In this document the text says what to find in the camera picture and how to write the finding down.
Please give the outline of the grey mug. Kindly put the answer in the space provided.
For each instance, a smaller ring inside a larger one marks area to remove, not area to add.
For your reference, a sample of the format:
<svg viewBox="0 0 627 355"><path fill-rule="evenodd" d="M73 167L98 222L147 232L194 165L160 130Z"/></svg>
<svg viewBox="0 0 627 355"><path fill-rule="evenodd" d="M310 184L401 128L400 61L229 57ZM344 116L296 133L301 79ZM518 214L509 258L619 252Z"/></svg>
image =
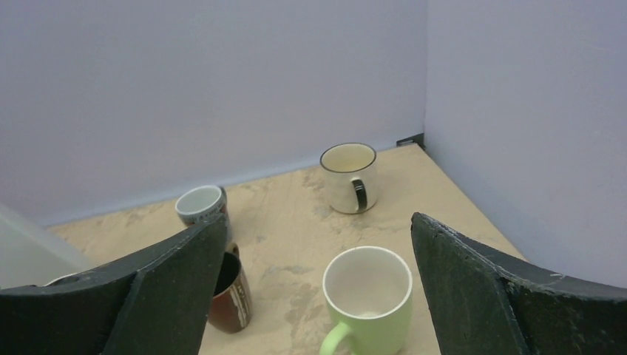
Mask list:
<svg viewBox="0 0 627 355"><path fill-rule="evenodd" d="M231 221L228 215L228 198L222 186L198 186L179 197L174 205L178 217L185 226L207 221L220 216L226 219L227 243L233 241Z"/></svg>

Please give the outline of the brown striped mug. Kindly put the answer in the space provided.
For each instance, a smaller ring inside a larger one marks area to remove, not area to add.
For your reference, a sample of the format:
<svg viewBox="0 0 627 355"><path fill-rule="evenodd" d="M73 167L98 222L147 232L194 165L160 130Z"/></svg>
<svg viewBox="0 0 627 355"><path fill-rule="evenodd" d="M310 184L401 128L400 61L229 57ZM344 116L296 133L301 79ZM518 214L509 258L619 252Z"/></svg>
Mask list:
<svg viewBox="0 0 627 355"><path fill-rule="evenodd" d="M226 334L246 328L253 315L251 291L240 259L239 246L232 242L226 247L208 322Z"/></svg>

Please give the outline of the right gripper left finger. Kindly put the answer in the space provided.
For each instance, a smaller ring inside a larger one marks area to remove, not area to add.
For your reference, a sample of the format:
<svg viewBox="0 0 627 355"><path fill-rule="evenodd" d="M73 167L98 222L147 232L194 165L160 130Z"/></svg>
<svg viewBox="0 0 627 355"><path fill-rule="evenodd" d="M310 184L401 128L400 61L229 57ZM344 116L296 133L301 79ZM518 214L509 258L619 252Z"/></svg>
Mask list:
<svg viewBox="0 0 627 355"><path fill-rule="evenodd" d="M197 354L227 228L199 223L49 285L1 291L3 354Z"/></svg>

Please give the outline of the beige mug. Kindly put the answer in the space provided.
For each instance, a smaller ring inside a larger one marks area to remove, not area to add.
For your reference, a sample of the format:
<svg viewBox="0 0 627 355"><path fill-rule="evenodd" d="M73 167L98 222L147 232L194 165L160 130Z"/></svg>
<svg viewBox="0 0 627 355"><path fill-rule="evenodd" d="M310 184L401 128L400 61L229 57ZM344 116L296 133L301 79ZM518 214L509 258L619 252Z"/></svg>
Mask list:
<svg viewBox="0 0 627 355"><path fill-rule="evenodd" d="M365 143L341 143L320 156L324 195L332 209L361 214L378 200L377 152Z"/></svg>

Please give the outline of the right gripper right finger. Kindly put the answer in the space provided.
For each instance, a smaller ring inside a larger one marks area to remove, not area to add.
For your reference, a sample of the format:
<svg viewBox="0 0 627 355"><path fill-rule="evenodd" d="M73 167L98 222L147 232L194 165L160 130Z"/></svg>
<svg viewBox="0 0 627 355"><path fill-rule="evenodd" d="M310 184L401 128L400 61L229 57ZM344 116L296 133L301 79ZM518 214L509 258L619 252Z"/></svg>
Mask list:
<svg viewBox="0 0 627 355"><path fill-rule="evenodd" d="M420 212L413 250L442 354L624 354L626 290L559 274Z"/></svg>

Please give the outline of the light green mug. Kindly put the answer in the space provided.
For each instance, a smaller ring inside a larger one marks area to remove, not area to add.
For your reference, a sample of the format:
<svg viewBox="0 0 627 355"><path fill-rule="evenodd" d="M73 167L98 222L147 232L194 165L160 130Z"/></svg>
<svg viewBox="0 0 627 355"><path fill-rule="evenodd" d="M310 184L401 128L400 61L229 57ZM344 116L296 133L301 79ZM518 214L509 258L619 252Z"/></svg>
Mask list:
<svg viewBox="0 0 627 355"><path fill-rule="evenodd" d="M346 342L352 354L397 354L413 312L413 275L395 252L358 246L336 255L322 277L322 290L335 326L320 346L335 354Z"/></svg>

